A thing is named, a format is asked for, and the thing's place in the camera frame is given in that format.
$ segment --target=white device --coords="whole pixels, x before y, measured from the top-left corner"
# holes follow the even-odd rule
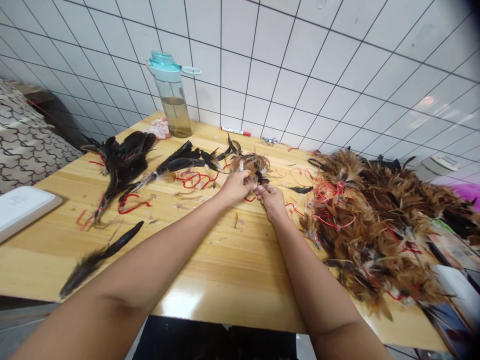
[[[458,162],[447,155],[433,155],[411,168],[423,182],[432,181],[442,176],[457,172]]]
[[[450,295],[458,312],[473,331],[480,326],[480,295],[465,276],[456,268],[444,265],[432,265],[438,282]]]
[[[32,186],[0,196],[0,243],[61,203],[60,197]]]

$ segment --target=plastic water bottle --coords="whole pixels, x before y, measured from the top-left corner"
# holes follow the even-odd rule
[[[170,134],[177,138],[192,136],[181,73],[195,76],[202,71],[196,67],[181,66],[174,61],[172,55],[159,51],[151,52],[148,67],[155,77]]]

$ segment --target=teal bottle lid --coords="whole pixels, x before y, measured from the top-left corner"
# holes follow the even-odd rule
[[[165,83],[178,83],[182,81],[181,73],[200,75],[202,70],[191,66],[182,66],[175,62],[174,57],[166,52],[152,51],[147,66],[155,79]]]

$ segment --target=hand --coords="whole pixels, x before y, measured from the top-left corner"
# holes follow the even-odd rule
[[[218,192],[227,206],[233,206],[257,188],[249,178],[250,170],[232,172]]]
[[[256,198],[265,207],[266,214],[272,223],[285,217],[289,218],[285,209],[284,193],[278,187],[270,184],[258,185]]]

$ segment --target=purple object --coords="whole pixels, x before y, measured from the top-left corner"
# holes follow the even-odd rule
[[[473,206],[473,209],[480,213],[480,185],[475,184],[459,184],[450,186],[453,191],[457,193],[462,199],[473,201],[478,198],[477,202]]]

